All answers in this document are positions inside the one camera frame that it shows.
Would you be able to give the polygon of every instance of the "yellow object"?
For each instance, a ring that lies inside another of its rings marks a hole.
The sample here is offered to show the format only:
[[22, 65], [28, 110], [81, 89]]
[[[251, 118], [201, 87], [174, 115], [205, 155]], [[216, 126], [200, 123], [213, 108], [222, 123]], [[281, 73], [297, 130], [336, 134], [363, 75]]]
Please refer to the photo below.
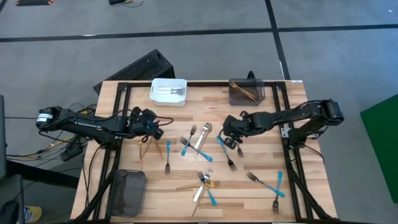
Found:
[[42, 208], [38, 206], [25, 206], [25, 222], [26, 223], [33, 223], [37, 222], [43, 214]]

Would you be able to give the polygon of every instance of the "utensil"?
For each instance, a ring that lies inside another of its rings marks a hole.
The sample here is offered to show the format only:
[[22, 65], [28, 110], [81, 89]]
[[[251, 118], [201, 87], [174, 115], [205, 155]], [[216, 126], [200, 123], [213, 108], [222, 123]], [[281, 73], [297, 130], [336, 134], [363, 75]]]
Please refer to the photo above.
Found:
[[239, 156], [240, 158], [243, 158], [243, 157], [244, 157], [243, 152], [242, 152], [242, 149], [239, 147], [239, 144], [238, 144], [238, 156]]
[[157, 88], [157, 94], [159, 95], [164, 95], [164, 94], [177, 94], [177, 95], [184, 95], [185, 94], [185, 88], [178, 88], [178, 87], [158, 87]]
[[279, 203], [278, 203], [278, 192], [280, 189], [280, 182], [282, 181], [282, 171], [278, 172], [278, 187], [277, 187], [277, 194], [276, 194], [276, 199], [274, 200], [274, 202], [272, 203], [272, 210], [274, 211], [274, 214], [279, 215]]
[[[213, 171], [212, 171], [211, 169], [208, 169], [208, 170], [206, 171], [204, 183], [206, 183], [206, 182], [209, 181], [212, 172], [213, 172]], [[214, 199], [213, 195], [210, 193], [210, 190], [209, 190], [208, 188], [206, 188], [206, 190], [207, 190], [207, 193], [209, 194], [209, 198], [210, 198], [210, 200], [211, 200], [211, 204], [212, 204], [213, 206], [217, 206], [217, 202], [216, 202], [216, 200]]]
[[201, 154], [205, 159], [207, 159], [207, 161], [209, 162], [213, 162], [213, 158], [211, 156], [206, 155], [205, 153], [199, 151], [198, 149], [195, 149], [190, 142], [188, 142], [188, 140], [186, 140], [184, 137], [180, 137], [180, 142], [184, 145], [187, 145], [188, 147], [191, 147], [193, 150], [195, 150], [196, 152], [199, 152], [199, 154]]
[[199, 151], [201, 150], [201, 147], [203, 146], [203, 143], [205, 143], [206, 137], [207, 135], [211, 132], [211, 123], [207, 122], [204, 127], [203, 127], [203, 131], [197, 141], [197, 143], [195, 144], [195, 149], [198, 149]]
[[159, 142], [157, 140], [155, 141], [155, 144], [156, 144], [157, 150], [159, 151], [160, 158], [162, 158], [162, 160], [164, 160], [163, 155], [162, 155], [162, 150], [160, 150]]
[[149, 142], [148, 142], [148, 144], [147, 144], [147, 147], [145, 148], [145, 151], [144, 151], [144, 153], [142, 154], [142, 158], [144, 158], [145, 154], [147, 153], [148, 148], [149, 148], [149, 145], [150, 145], [151, 142], [152, 142], [152, 137], [150, 137], [150, 139], [149, 139]]
[[[189, 136], [189, 138], [188, 138], [188, 142], [191, 141], [191, 138], [192, 138], [192, 136], [195, 134], [196, 131], [197, 131], [197, 126], [196, 126], [196, 125], [193, 125], [192, 128], [191, 128], [190, 136]], [[183, 149], [182, 152], [181, 152], [181, 156], [185, 156], [185, 153], [187, 152], [187, 149], [188, 149], [188, 145], [186, 144], [185, 147], [184, 147], [184, 149]]]
[[259, 99], [257, 97], [255, 97], [253, 94], [251, 94], [250, 92], [242, 89], [241, 87], [239, 87], [234, 81], [230, 80], [229, 81], [229, 85], [231, 85], [232, 88], [236, 88], [238, 90], [240, 90], [242, 93], [244, 93], [246, 96], [250, 97], [250, 99], [254, 100], [254, 101], [259, 101]]
[[200, 203], [201, 199], [203, 198], [203, 195], [204, 195], [204, 194], [205, 194], [205, 191], [202, 191], [201, 194], [200, 194], [199, 200], [198, 200], [198, 202], [197, 202], [197, 205], [195, 206], [195, 209], [194, 209], [193, 212], [192, 212], [192, 216], [191, 216], [191, 217], [193, 217], [194, 214], [195, 214], [195, 212], [198, 210], [199, 203]]
[[142, 142], [139, 142], [138, 145], [139, 145], [139, 164], [140, 164], [141, 170], [142, 170], [142, 150], [141, 150]]
[[[196, 187], [201, 187], [203, 184], [194, 184], [194, 185], [188, 185], [188, 186], [183, 186], [183, 187], [177, 187], [176, 190], [182, 190], [182, 189], [191, 189], [191, 188], [196, 188]], [[208, 188], [217, 188], [220, 186], [220, 181], [212, 181], [210, 180], [205, 184], [205, 187]]]
[[253, 180], [254, 182], [259, 182], [262, 183], [264, 186], [268, 187], [269, 189], [271, 189], [273, 192], [277, 193], [279, 196], [281, 197], [285, 197], [285, 194], [283, 192], [280, 192], [278, 190], [276, 190], [275, 188], [271, 187], [270, 185], [264, 183], [263, 181], [259, 180], [254, 174], [252, 174], [251, 172], [248, 172], [248, 177]]
[[193, 202], [197, 202], [198, 201], [198, 199], [199, 199], [199, 197], [200, 197], [200, 195], [201, 195], [201, 193], [203, 191], [203, 188], [205, 187], [205, 183], [206, 183], [205, 176], [203, 176], [203, 173], [201, 171], [198, 171], [198, 176], [199, 176], [200, 181], [203, 182], [203, 184], [199, 187], [197, 193], [193, 197]]
[[224, 153], [225, 153], [225, 155], [226, 155], [226, 157], [227, 157], [227, 159], [228, 159], [229, 168], [231, 168], [232, 171], [236, 171], [237, 168], [236, 168], [234, 162], [229, 158], [228, 154], [226, 153], [226, 149], [225, 149], [225, 147], [224, 147], [224, 143], [222, 142], [222, 140], [221, 140], [220, 137], [218, 137], [218, 136], [217, 136], [217, 140], [218, 140], [218, 142], [220, 143], [221, 147], [223, 148]]
[[171, 147], [171, 142], [167, 140], [167, 164], [165, 168], [165, 173], [169, 174], [170, 173], [170, 165], [169, 165], [169, 154], [170, 154], [170, 147]]

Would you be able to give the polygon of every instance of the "black box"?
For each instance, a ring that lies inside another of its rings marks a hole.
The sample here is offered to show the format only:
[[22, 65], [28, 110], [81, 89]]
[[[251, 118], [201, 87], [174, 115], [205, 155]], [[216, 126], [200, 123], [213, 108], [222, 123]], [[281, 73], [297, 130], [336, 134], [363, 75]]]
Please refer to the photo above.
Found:
[[[175, 78], [173, 65], [157, 50], [136, 60], [104, 81], [110, 80], [153, 80], [154, 78]], [[100, 94], [102, 82], [93, 87]]]

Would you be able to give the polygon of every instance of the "blue handle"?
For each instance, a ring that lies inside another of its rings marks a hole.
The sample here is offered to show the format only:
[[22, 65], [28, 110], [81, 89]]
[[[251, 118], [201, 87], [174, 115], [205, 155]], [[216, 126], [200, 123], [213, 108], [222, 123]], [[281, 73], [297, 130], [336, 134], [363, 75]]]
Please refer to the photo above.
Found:
[[188, 144], [189, 144], [189, 142], [187, 142], [184, 149], [182, 149], [181, 156], [185, 156], [185, 153], [187, 152], [187, 149], [188, 149]]
[[224, 152], [225, 152], [225, 154], [226, 154], [225, 147], [224, 147], [224, 143], [222, 142], [222, 140], [220, 139], [219, 136], [217, 136], [217, 140], [218, 140], [218, 143], [221, 145], [221, 147], [223, 148], [223, 150], [224, 150]]
[[271, 187], [270, 185], [268, 185], [268, 184], [265, 184], [265, 183], [262, 183], [264, 186], [266, 186], [266, 187], [268, 187], [269, 189], [271, 189], [273, 192], [275, 192], [276, 194], [279, 194], [279, 196], [281, 196], [281, 197], [285, 197], [285, 194], [283, 193], [283, 192], [279, 192], [279, 191], [277, 191], [275, 188], [273, 188], [273, 187]]
[[224, 143], [222, 142], [222, 140], [220, 139], [220, 137], [217, 136], [217, 140], [218, 140], [218, 143], [221, 145], [221, 147], [224, 148]]
[[207, 161], [213, 162], [213, 158], [211, 158], [211, 156], [207, 156], [206, 154], [204, 154], [203, 152], [199, 151], [198, 149], [195, 149], [194, 147], [192, 147], [192, 149], [195, 150], [196, 152], [198, 152], [199, 154], [201, 154], [205, 159], [207, 159]]
[[170, 153], [170, 147], [171, 147], [172, 143], [167, 140], [167, 160], [169, 160], [169, 153]]
[[280, 183], [282, 182], [282, 176], [283, 176], [283, 172], [282, 171], [279, 171], [278, 172], [278, 188], [277, 188], [277, 191], [279, 192], [279, 189], [280, 189]]
[[209, 193], [209, 198], [210, 198], [210, 200], [211, 200], [211, 204], [212, 204], [213, 206], [217, 206], [217, 202], [216, 202], [216, 200], [214, 199], [214, 197], [212, 196], [212, 194], [210, 193], [209, 189], [207, 189], [207, 193]]

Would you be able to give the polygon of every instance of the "dark plastic tray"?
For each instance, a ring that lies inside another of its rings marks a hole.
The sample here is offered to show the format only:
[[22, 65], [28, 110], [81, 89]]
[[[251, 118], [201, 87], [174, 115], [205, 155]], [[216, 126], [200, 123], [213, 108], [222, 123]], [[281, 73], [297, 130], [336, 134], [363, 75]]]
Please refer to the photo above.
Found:
[[231, 85], [228, 85], [229, 103], [231, 105], [258, 106], [266, 98], [266, 94], [264, 93], [264, 82], [262, 80], [254, 78], [232, 78], [231, 80], [259, 99], [259, 101], [254, 101], [241, 90], [232, 88]]
[[139, 170], [118, 170], [113, 182], [106, 213], [134, 218], [141, 213], [147, 179]]

